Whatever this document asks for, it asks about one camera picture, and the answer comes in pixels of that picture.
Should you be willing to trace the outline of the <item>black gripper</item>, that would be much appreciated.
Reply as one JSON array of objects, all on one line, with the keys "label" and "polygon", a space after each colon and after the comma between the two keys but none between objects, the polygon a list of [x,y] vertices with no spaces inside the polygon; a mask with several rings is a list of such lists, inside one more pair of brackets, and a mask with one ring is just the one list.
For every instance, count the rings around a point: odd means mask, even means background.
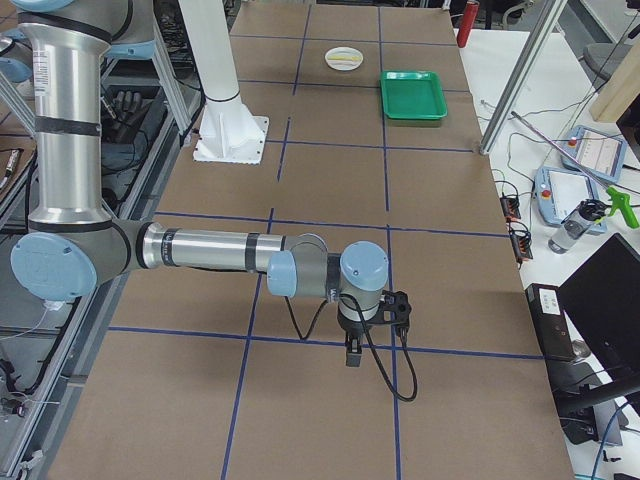
[{"label": "black gripper", "polygon": [[369,327],[360,320],[351,320],[341,311],[337,313],[339,326],[345,332],[345,350],[347,367],[359,367],[362,358],[362,340],[368,332]]}]

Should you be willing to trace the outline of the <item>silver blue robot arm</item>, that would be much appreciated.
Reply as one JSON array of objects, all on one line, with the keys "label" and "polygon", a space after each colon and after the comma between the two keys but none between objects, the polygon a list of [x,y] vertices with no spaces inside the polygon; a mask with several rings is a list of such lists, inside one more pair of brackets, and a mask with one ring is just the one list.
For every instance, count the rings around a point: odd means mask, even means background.
[{"label": "silver blue robot arm", "polygon": [[71,301],[136,270],[160,266],[262,273],[276,296],[336,303],[346,362],[356,366],[384,320],[388,259],[375,243],[341,253],[318,236],[166,228],[108,213],[101,195],[103,58],[155,51],[149,1],[20,1],[31,43],[39,202],[28,234],[13,248],[16,279],[33,295]]}]

